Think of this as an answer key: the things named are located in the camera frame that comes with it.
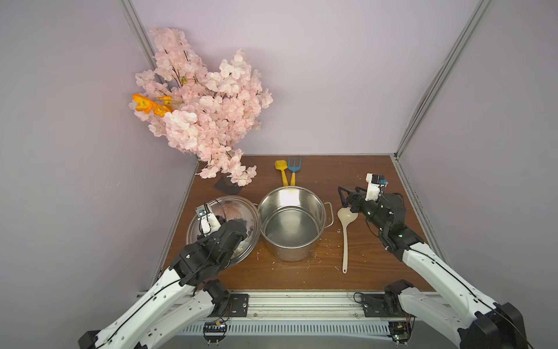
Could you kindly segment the steel pot lid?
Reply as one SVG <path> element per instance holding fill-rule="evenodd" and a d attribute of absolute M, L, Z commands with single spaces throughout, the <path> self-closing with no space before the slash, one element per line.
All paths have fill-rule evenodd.
<path fill-rule="evenodd" d="M 254 250 L 260 237 L 260 215 L 257 205 L 241 196 L 222 196 L 195 208 L 186 233 L 186 244 L 216 234 L 230 221 L 241 222 L 246 230 L 244 238 L 232 254 L 229 266 L 238 265 Z"/>

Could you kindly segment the stainless steel pot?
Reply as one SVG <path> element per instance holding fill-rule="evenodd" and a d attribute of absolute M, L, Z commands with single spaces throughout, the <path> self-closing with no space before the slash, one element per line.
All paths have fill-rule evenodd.
<path fill-rule="evenodd" d="M 299 186 L 272 190 L 257 209 L 267 248 L 286 262 L 307 259 L 325 229 L 334 224 L 333 205 Z"/>

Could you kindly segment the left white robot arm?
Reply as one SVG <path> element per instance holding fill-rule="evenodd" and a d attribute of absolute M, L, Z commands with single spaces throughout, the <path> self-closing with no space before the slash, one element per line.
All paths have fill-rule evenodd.
<path fill-rule="evenodd" d="M 159 348 L 178 331 L 211 314 L 223 316 L 230 293 L 216 278 L 248 236 L 242 219 L 183 247 L 171 265 L 128 311 L 103 330 L 78 340 L 80 348 Z"/>

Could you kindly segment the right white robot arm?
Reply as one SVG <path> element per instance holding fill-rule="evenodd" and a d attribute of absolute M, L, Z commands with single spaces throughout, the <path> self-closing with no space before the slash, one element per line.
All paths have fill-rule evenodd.
<path fill-rule="evenodd" d="M 458 348 L 530 348 L 520 311 L 508 302 L 496 302 L 441 260 L 406 225 L 401 194 L 380 191 L 369 196 L 361 187 L 339 187 L 338 192 L 344 208 L 377 228 L 385 250 L 415 270 L 445 301 L 439 303 L 401 280 L 385 290 L 391 308 L 419 318 Z"/>

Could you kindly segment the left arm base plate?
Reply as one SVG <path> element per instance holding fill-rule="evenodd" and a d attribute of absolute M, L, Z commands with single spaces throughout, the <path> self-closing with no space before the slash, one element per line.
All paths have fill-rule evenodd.
<path fill-rule="evenodd" d="M 211 315 L 215 318 L 245 318 L 248 314 L 249 294 L 231 294 L 217 305 Z"/>

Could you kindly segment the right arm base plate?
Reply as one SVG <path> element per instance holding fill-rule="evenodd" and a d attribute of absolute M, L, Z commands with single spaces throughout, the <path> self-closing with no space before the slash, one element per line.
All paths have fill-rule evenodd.
<path fill-rule="evenodd" d="M 360 295 L 360 304 L 366 318 L 394 317 L 398 314 L 393 308 L 391 298 L 385 294 L 362 294 Z"/>

